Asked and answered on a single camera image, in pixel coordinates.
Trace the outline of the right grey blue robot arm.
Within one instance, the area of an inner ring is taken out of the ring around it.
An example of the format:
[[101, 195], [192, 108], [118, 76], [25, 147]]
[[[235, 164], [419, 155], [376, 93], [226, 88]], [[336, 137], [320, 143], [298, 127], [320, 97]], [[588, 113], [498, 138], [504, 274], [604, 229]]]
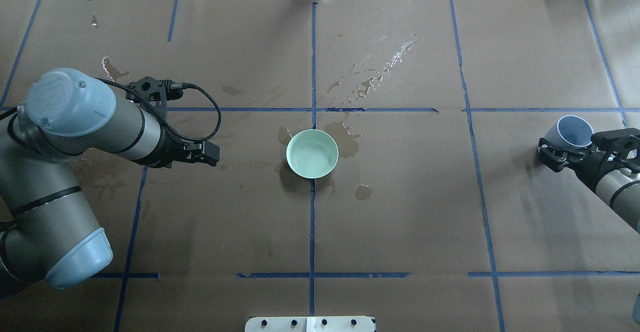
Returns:
[[580, 182], [636, 232], [640, 220], [639, 151], [637, 128], [602, 131], [585, 147], [562, 146], [546, 138], [538, 141], [538, 160], [554, 172], [574, 171]]

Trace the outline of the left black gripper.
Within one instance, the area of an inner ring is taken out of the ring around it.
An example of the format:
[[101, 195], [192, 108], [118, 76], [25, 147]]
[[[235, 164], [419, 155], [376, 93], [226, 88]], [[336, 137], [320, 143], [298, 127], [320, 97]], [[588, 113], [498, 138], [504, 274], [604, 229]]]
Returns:
[[183, 97], [185, 90], [206, 91], [193, 83], [176, 83], [144, 77], [125, 86], [126, 99], [142, 111], [144, 127], [127, 152], [127, 159], [149, 168], [170, 168], [173, 162], [217, 166], [220, 147], [206, 137], [187, 137], [169, 124], [169, 101]]

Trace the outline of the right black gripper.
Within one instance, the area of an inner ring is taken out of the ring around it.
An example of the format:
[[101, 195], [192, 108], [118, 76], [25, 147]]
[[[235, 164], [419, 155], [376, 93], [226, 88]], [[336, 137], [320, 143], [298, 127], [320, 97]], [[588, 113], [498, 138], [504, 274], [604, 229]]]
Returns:
[[639, 159], [628, 158], [629, 152], [640, 146], [640, 130], [623, 128], [601, 131], [590, 137], [589, 147], [560, 147], [546, 139], [539, 139], [537, 160], [553, 172], [565, 168], [574, 171], [577, 178], [595, 192], [597, 184], [608, 173], [618, 169], [629, 169], [638, 174]]

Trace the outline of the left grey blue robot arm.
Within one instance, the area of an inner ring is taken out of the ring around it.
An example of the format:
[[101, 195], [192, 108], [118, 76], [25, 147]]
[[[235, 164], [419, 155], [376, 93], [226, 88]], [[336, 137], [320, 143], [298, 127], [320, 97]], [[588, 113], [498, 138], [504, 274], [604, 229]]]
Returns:
[[1, 116], [1, 197], [11, 220], [1, 223], [1, 297], [46, 281], [66, 289], [96, 275], [114, 258], [71, 169], [89, 149], [148, 168], [173, 162], [215, 166], [220, 148], [169, 124], [167, 104], [193, 83], [144, 77], [127, 85], [55, 68], [25, 101]]

